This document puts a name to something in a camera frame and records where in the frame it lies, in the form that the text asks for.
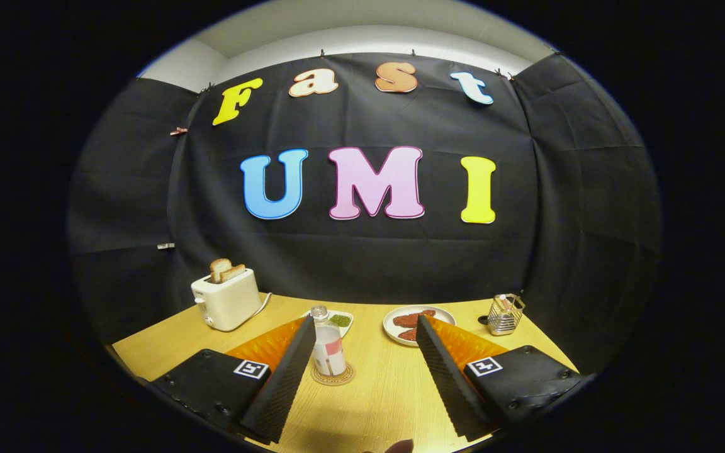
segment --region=black foam pad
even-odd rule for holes
[[[194,415],[222,430],[233,430],[231,425],[270,375],[267,364],[203,349],[152,381],[152,385]]]
[[[248,435],[262,444],[279,442],[284,423],[296,398],[301,377],[310,363],[315,346],[315,322],[307,315],[284,353],[276,372],[250,404],[240,423],[254,435]]]
[[[472,441],[495,430],[495,418],[486,412],[483,401],[466,382],[424,315],[418,316],[415,341],[441,394],[455,433]]]
[[[463,370],[486,405],[512,423],[529,422],[584,379],[533,346],[467,364]]]

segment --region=blue letter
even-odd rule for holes
[[[296,212],[301,204],[301,163],[307,158],[305,149],[291,149],[279,154],[279,162],[284,164],[284,197],[279,201],[270,201],[264,194],[264,169],[270,164],[267,155],[255,155],[239,164],[245,173],[245,208],[258,218],[273,220],[284,218]]]
[[[483,92],[480,91],[480,87],[486,86],[486,83],[475,79],[475,76],[471,75],[471,72],[452,72],[449,76],[457,79],[461,83],[463,92],[465,92],[472,101],[477,101],[477,103],[481,104],[494,103],[494,98],[487,94],[483,94]]]

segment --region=ceiling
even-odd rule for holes
[[[400,25],[471,38],[529,61],[551,54],[544,42],[485,9],[455,0],[273,0],[194,36],[226,58],[311,31]]]

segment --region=toaster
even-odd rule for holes
[[[254,315],[262,306],[256,276],[252,269],[222,283],[212,283],[211,275],[192,283],[195,303],[203,321],[214,329],[230,332]]]

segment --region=yellow letter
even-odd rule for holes
[[[326,94],[326,92],[332,92],[339,87],[334,82],[334,71],[331,69],[313,69],[312,71],[302,72],[296,75],[294,80],[298,82],[290,87],[290,96],[294,98],[308,96],[313,92]]]
[[[250,90],[259,88],[262,86],[262,79],[256,78],[252,81],[247,81],[238,86],[232,86],[231,88],[222,92],[222,105],[220,106],[220,112],[212,121],[213,126],[217,126],[220,123],[233,120],[239,115],[239,112],[233,108],[234,106],[244,106],[250,99]]]
[[[496,214],[492,210],[492,172],[497,169],[494,162],[467,155],[461,159],[469,173],[469,198],[466,209],[461,211],[461,220],[466,223],[492,223]]]

